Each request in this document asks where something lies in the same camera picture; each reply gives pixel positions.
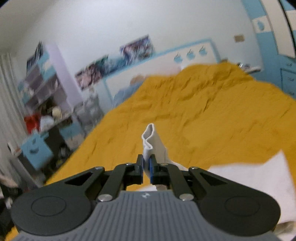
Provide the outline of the metal rolling cart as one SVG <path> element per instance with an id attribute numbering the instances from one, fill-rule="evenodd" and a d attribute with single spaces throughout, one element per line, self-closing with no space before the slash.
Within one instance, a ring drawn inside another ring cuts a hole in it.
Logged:
<path id="1" fill-rule="evenodd" d="M 98 94 L 91 94 L 88 99 L 74 107 L 74 114 L 86 133 L 90 133 L 104 117 Z"/>

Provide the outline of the blue drawer cabinet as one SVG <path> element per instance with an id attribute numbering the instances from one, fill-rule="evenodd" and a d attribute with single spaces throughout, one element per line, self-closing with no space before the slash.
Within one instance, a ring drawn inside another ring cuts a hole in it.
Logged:
<path id="1" fill-rule="evenodd" d="M 44 136 L 34 133 L 30 135 L 21 145 L 22 154 L 28 159 L 36 171 L 44 168 L 53 158 L 54 154 L 45 142 Z"/>

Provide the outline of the white blue headboard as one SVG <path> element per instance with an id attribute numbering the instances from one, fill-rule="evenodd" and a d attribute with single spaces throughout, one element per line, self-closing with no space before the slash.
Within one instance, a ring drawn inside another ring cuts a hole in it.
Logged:
<path id="1" fill-rule="evenodd" d="M 109 75 L 104 84 L 108 97 L 113 100 L 118 91 L 127 87 L 131 79 L 138 75 L 171 75 L 189 65 L 215 64 L 220 60 L 220 55 L 211 39 L 198 40 L 156 53 L 151 58 L 130 65 Z"/>

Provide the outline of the blue pillow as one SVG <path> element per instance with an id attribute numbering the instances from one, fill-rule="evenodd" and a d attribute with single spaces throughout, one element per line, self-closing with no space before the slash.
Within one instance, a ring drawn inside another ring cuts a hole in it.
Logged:
<path id="1" fill-rule="evenodd" d="M 128 87 L 122 88 L 113 98 L 112 108 L 118 107 L 120 104 L 130 98 L 143 84 L 143 81 L 134 83 Z"/>

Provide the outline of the blue white wardrobe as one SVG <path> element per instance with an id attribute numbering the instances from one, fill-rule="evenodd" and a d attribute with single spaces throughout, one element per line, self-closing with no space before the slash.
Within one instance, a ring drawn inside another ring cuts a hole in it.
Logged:
<path id="1" fill-rule="evenodd" d="M 263 66 L 252 76 L 295 98 L 295 1 L 243 1 Z"/>

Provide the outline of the anime poster strip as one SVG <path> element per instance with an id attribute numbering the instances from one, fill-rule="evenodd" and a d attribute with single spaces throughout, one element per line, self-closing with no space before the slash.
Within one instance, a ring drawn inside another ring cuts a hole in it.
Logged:
<path id="1" fill-rule="evenodd" d="M 119 54 L 109 54 L 93 61 L 75 74 L 79 87 L 83 90 L 107 76 L 130 65 L 144 61 L 154 54 L 154 46 L 149 35 L 145 35 L 119 48 Z"/>

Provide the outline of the beige wall switch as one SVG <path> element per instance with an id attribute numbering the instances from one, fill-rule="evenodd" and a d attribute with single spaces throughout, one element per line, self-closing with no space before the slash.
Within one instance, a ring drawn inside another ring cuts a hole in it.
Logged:
<path id="1" fill-rule="evenodd" d="M 243 34 L 241 34 L 241 35 L 235 35 L 234 36 L 234 41 L 236 43 L 244 42 L 245 41 L 245 37 L 244 37 Z"/>

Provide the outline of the lavender shelf unit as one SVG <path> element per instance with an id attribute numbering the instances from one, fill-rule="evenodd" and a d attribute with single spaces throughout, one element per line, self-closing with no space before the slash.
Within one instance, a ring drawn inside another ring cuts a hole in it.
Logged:
<path id="1" fill-rule="evenodd" d="M 38 45 L 27 60 L 27 74 L 18 84 L 26 111 L 25 125 L 29 133 L 39 128 L 41 112 L 53 113 L 57 107 L 62 117 L 70 116 L 83 102 L 77 82 L 71 76 L 56 44 Z"/>

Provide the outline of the mustard yellow bedspread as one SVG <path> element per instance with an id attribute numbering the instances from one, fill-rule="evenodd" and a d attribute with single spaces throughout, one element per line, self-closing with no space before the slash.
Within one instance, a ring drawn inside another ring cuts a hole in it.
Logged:
<path id="1" fill-rule="evenodd" d="M 150 123 L 170 160 L 188 169 L 258 164 L 285 151 L 295 177 L 295 100 L 236 65 L 192 65 L 174 76 L 147 78 L 46 186 L 21 195 L 11 208 L 15 240 L 277 240 L 278 202 L 218 175 L 227 184 L 202 200 L 180 200 L 151 184 L 149 159 L 143 183 L 114 200 L 91 200 L 81 187 L 65 184 L 94 167 L 109 171 L 138 155 L 144 160 L 142 134 Z"/>

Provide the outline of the white cloth garment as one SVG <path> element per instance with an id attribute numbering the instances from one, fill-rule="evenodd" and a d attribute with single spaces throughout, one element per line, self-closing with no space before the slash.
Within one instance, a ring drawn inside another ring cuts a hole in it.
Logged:
<path id="1" fill-rule="evenodd" d="M 157 163 L 173 164 L 181 171 L 188 168 L 168 157 L 168 151 L 153 123 L 147 125 L 142 134 L 144 164 L 154 154 Z M 283 151 L 279 151 L 263 164 L 228 164 L 211 166 L 209 172 L 231 181 L 265 192 L 279 204 L 281 215 L 275 233 L 295 234 L 295 185 Z"/>

